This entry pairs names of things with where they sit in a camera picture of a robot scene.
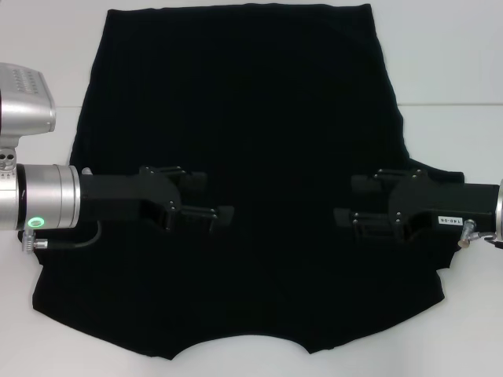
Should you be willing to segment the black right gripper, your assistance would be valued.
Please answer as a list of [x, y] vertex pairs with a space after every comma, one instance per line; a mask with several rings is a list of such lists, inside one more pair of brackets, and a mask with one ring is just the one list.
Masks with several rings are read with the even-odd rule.
[[421, 169], [392, 170], [351, 177], [353, 192], [391, 192], [388, 214], [335, 208], [337, 236], [356, 243], [411, 240], [420, 231], [455, 231], [460, 244], [499, 241], [497, 185], [437, 183]]

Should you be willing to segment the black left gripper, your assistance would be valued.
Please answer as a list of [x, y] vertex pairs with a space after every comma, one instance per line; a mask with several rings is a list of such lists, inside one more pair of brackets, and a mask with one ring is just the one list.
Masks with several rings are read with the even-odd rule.
[[232, 206], [183, 206], [180, 192], [202, 193], [205, 172], [181, 167], [141, 167], [135, 175], [81, 174], [79, 220], [148, 220], [170, 231], [178, 215], [183, 231], [212, 235], [233, 221]]

